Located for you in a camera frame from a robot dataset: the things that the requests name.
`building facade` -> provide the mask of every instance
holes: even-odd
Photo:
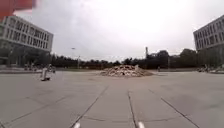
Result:
[[[53,34],[18,16],[0,21],[0,64],[24,65],[46,62]]]
[[[224,16],[196,30],[194,40],[201,64],[224,64]]]

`overcast sky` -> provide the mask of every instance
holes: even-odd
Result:
[[[52,52],[82,59],[143,58],[195,49],[193,31],[224,14],[223,0],[39,0],[16,15],[54,34]]]

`paved ground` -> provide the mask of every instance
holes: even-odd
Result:
[[[224,76],[0,75],[0,128],[223,128]]]

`lamp post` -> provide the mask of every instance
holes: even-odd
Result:
[[[77,68],[79,69],[79,65],[80,65],[80,56],[78,56],[77,58]]]

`pole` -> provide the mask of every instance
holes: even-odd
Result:
[[[80,56],[78,57],[78,63],[77,63],[77,68],[79,69],[79,59],[80,59]]]

